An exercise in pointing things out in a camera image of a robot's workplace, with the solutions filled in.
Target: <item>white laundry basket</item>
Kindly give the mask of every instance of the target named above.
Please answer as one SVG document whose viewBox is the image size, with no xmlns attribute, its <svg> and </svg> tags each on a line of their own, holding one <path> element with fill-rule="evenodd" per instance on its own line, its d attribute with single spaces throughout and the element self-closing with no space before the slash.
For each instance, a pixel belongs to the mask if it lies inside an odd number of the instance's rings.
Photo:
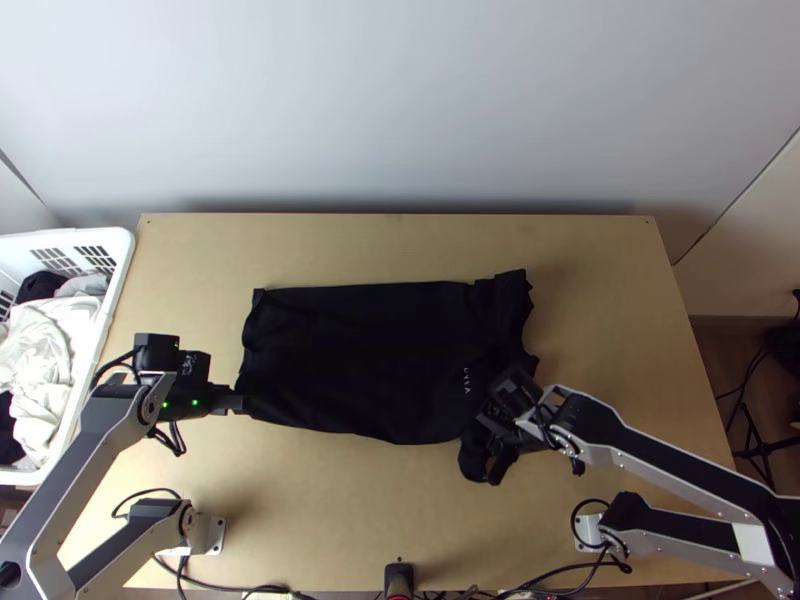
<svg viewBox="0 0 800 600">
<path fill-rule="evenodd" d="M 0 235 L 0 322 L 8 318 L 22 280 L 37 271 L 53 271 L 67 277 L 100 271 L 111 276 L 94 328 L 87 334 L 91 342 L 87 341 L 85 348 L 92 348 L 92 351 L 74 359 L 75 382 L 64 417 L 50 442 L 49 460 L 38 470 L 27 472 L 0 465 L 0 485 L 39 485 L 67 449 L 108 336 L 134 245 L 133 234 L 121 227 Z"/>
</svg>

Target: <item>black cloth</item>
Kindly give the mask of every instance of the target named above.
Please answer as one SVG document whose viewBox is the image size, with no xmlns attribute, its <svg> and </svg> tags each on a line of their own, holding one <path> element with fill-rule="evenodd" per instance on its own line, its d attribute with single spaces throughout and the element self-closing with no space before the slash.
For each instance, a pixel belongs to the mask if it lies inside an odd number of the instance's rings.
<svg viewBox="0 0 800 600">
<path fill-rule="evenodd" d="M 394 444 L 458 438 L 512 363 L 524 270 L 455 282 L 255 290 L 236 392 L 256 419 Z"/>
<path fill-rule="evenodd" d="M 17 304 L 31 300 L 44 300 L 52 298 L 56 290 L 67 282 L 67 277 L 50 271 L 37 271 L 22 280 L 17 292 Z"/>
<path fill-rule="evenodd" d="M 16 419 L 8 414 L 11 406 L 11 393 L 0 394 L 0 465 L 10 465 L 25 456 L 19 442 L 14 439 Z"/>
</svg>

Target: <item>gray wall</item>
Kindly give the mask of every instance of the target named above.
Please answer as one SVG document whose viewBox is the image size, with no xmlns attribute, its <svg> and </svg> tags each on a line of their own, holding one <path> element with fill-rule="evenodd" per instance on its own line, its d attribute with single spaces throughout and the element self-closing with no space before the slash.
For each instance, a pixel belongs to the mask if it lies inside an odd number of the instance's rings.
<svg viewBox="0 0 800 600">
<path fill-rule="evenodd" d="M 55 215 L 25 185 L 0 150 L 0 235 L 59 225 Z"/>
<path fill-rule="evenodd" d="M 0 5 L 0 142 L 140 210 L 640 212 L 679 256 L 800 124 L 800 3 Z"/>
</svg>

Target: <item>cable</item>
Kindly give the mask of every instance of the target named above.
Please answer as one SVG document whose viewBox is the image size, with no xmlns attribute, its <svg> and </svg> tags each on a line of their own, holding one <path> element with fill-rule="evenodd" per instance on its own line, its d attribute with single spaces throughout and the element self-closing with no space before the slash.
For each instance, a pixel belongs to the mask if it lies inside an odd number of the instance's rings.
<svg viewBox="0 0 800 600">
<path fill-rule="evenodd" d="M 162 446 L 166 446 L 175 456 L 183 456 L 186 453 L 186 449 L 181 451 L 178 445 L 171 440 L 166 433 L 161 431 L 158 427 L 153 427 L 150 431 L 147 432 L 147 437 L 155 439 L 159 442 Z"/>
<path fill-rule="evenodd" d="M 160 558 L 158 558 L 156 556 L 152 556 L 150 558 L 159 567 L 164 569 L 167 573 L 171 573 L 172 575 L 175 575 L 176 577 L 178 577 L 178 571 L 176 569 L 173 569 L 172 567 L 170 567 L 163 560 L 161 560 Z M 183 581 L 185 583 L 191 583 L 192 585 L 196 585 L 197 587 L 200 587 L 200 588 L 203 588 L 203 589 L 206 589 L 206 590 L 211 590 L 211 591 L 214 591 L 214 592 L 236 592 L 236 593 L 240 593 L 240 594 L 247 594 L 246 596 L 244 596 L 244 598 L 242 598 L 242 600 L 245 600 L 245 598 L 247 598 L 249 595 L 252 595 L 252 594 L 255 594 L 255 593 L 258 593 L 258 592 L 264 592 L 264 593 L 267 593 L 267 594 L 291 594 L 297 600 L 317 600 L 313 596 L 309 596 L 308 594 L 303 594 L 301 592 L 292 591 L 290 588 L 288 588 L 286 586 L 282 586 L 282 585 L 264 584 L 264 585 L 259 585 L 259 586 L 256 586 L 256 587 L 235 587 L 235 586 L 228 586 L 228 585 L 217 585 L 217 584 L 213 584 L 213 583 L 206 583 L 205 581 L 200 581 L 199 579 L 194 579 L 193 577 L 189 577 L 188 575 L 186 575 L 183 572 L 181 572 L 180 578 L 181 578 L 181 581 Z"/>
<path fill-rule="evenodd" d="M 183 577 L 183 570 L 186 568 L 187 562 L 189 562 L 189 557 L 181 556 L 178 561 L 178 573 L 175 575 L 175 589 L 178 591 L 178 598 L 180 598 L 180 600 L 186 600 L 186 594 L 183 593 L 181 578 Z"/>
<path fill-rule="evenodd" d="M 786 329 L 784 329 L 781 332 L 780 334 L 781 338 L 788 331 L 789 325 L 795 323 L 798 317 L 800 317 L 800 290 L 792 290 L 792 295 L 797 301 L 797 310 L 795 310 L 794 312 L 794 317 L 792 317 L 791 321 L 789 321 L 789 323 L 786 325 Z M 769 352 L 767 352 L 767 350 L 765 349 L 766 343 L 767 343 L 766 340 L 761 342 L 761 345 L 758 347 L 758 350 L 756 350 L 756 353 L 753 355 L 753 358 L 750 359 L 750 363 L 747 365 L 747 369 L 745 369 L 745 375 L 744 379 L 742 380 L 742 383 L 740 383 L 737 387 L 733 388 L 732 390 L 725 392 L 724 394 L 719 394 L 717 396 L 714 396 L 715 400 L 720 400 L 722 398 L 725 398 L 726 396 L 730 396 L 731 394 L 739 392 L 739 395 L 736 398 L 736 402 L 733 405 L 733 411 L 731 411 L 731 416 L 728 418 L 728 422 L 725 424 L 725 433 L 730 432 L 731 427 L 733 426 L 733 421 L 736 418 L 736 414 L 739 412 L 739 407 L 742 405 L 742 402 L 744 402 L 744 394 L 745 391 L 747 390 L 747 384 L 750 382 L 750 378 L 756 372 L 756 369 L 758 369 L 758 366 L 764 361 L 764 359 L 767 356 L 769 356 Z"/>
<path fill-rule="evenodd" d="M 608 510 L 608 508 L 611 505 L 605 500 L 601 500 L 600 498 L 587 498 L 583 502 L 578 502 L 578 504 L 575 505 L 575 508 L 572 509 L 572 514 L 569 516 L 569 526 L 572 529 L 572 535 L 575 536 L 575 539 L 578 540 L 579 543 L 583 544 L 587 548 L 593 548 L 595 550 L 598 550 L 600 548 L 603 548 L 604 546 L 607 546 L 608 542 L 604 541 L 599 544 L 590 544 L 586 542 L 580 535 L 578 535 L 578 530 L 575 527 L 575 524 L 578 522 L 579 519 L 578 511 L 587 504 L 602 504 L 603 506 L 606 507 L 606 510 Z"/>
<path fill-rule="evenodd" d="M 147 489 L 147 490 L 141 490 L 139 492 L 136 492 L 135 494 L 131 494 L 130 496 L 125 498 L 122 502 L 117 504 L 114 507 L 114 510 L 111 511 L 111 518 L 112 519 L 124 519 L 128 515 L 127 514 L 122 514 L 121 515 L 117 511 L 119 511 L 119 509 L 122 508 L 126 502 L 128 502 L 129 500 L 133 500 L 134 498 L 138 498 L 140 496 L 146 496 L 147 494 L 155 494 L 156 492 L 164 492 L 165 494 L 171 495 L 176 500 L 181 500 L 181 495 L 178 492 L 176 492 L 175 490 L 173 490 L 172 488 L 150 488 L 150 489 Z"/>
<path fill-rule="evenodd" d="M 106 373 L 106 371 L 108 371 L 112 367 L 117 367 L 117 366 L 127 367 L 128 369 L 130 369 L 131 372 L 133 372 L 133 376 L 134 376 L 134 379 L 136 379 L 136 383 L 141 385 L 142 381 L 139 378 L 139 374 L 136 372 L 136 369 L 134 369 L 131 365 L 125 363 L 124 361 L 128 360 L 129 358 L 132 358 L 132 357 L 136 356 L 136 354 L 139 352 L 139 350 L 141 350 L 143 347 L 144 346 L 136 346 L 136 347 L 134 347 L 133 350 L 130 350 L 130 351 L 126 352 L 125 354 L 123 354 L 121 356 L 118 356 L 117 358 L 115 358 L 113 360 L 108 361 L 106 364 L 104 364 L 99 369 L 97 369 L 97 371 L 94 374 L 94 377 L 92 377 L 92 382 L 91 382 L 91 386 L 90 387 L 92 387 L 92 388 L 97 387 L 97 384 L 99 383 L 100 378 Z"/>
<path fill-rule="evenodd" d="M 181 435 L 181 430 L 178 429 L 178 423 L 176 421 L 169 422 L 169 433 L 172 436 L 172 440 L 175 445 L 178 447 L 178 450 L 181 454 L 186 454 L 186 442 L 183 441 L 183 436 Z"/>
<path fill-rule="evenodd" d="M 558 569 L 553 569 L 552 571 L 548 571 L 544 575 L 539 575 L 534 579 L 526 581 L 525 583 L 523 583 L 519 587 L 514 588 L 513 590 L 506 590 L 502 594 L 498 594 L 497 596 L 495 596 L 495 600 L 505 600 L 506 598 L 513 596 L 514 594 L 517 594 L 519 592 L 533 592 L 534 594 L 545 594 L 545 595 L 555 595 L 555 596 L 574 596 L 575 594 L 582 592 L 586 588 L 586 586 L 588 586 L 589 583 L 591 583 L 592 579 L 595 576 L 595 573 L 597 573 L 597 570 L 600 567 L 606 567 L 606 566 L 617 567 L 620 571 L 622 571 L 626 575 L 630 574 L 633 571 L 631 566 L 620 561 L 616 556 L 612 555 L 610 561 L 603 562 L 603 559 L 605 558 L 610 548 L 611 544 L 606 544 L 605 547 L 600 551 L 600 555 L 597 557 L 597 560 L 594 562 L 577 563 L 574 565 L 566 565 Z M 583 582 L 578 587 L 568 590 L 566 592 L 554 593 L 549 590 L 544 590 L 541 588 L 534 587 L 537 583 L 541 583 L 545 579 L 549 579 L 554 575 L 558 575 L 566 571 L 574 571 L 576 569 L 587 569 L 587 568 L 590 569 L 590 571 L 589 574 L 586 576 L 586 578 L 583 580 Z"/>
</svg>

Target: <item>fabric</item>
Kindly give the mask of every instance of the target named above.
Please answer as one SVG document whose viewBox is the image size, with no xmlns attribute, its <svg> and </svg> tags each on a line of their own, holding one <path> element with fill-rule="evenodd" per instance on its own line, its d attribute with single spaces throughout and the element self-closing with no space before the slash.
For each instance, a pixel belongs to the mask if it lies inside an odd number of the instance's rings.
<svg viewBox="0 0 800 600">
<path fill-rule="evenodd" d="M 77 370 L 73 357 L 90 349 L 100 303 L 91 296 L 54 298 L 11 309 L 0 343 L 0 392 L 12 392 L 14 438 L 37 466 L 49 457 Z"/>
<path fill-rule="evenodd" d="M 461 436 L 522 345 L 524 270 L 455 282 L 255 290 L 236 391 L 256 419 L 394 444 Z"/>
<path fill-rule="evenodd" d="M 108 291 L 108 275 L 89 273 L 67 281 L 55 291 L 55 298 L 70 296 L 104 296 Z"/>
<path fill-rule="evenodd" d="M 23 304 L 31 300 L 42 300 L 52 298 L 56 290 L 67 281 L 67 278 L 58 273 L 50 271 L 39 271 L 33 275 L 28 275 L 22 280 L 17 292 L 15 302 Z"/>
<path fill-rule="evenodd" d="M 0 464 L 10 465 L 25 456 L 20 443 L 14 439 L 14 422 L 8 409 L 11 406 L 11 394 L 0 394 Z"/>
</svg>

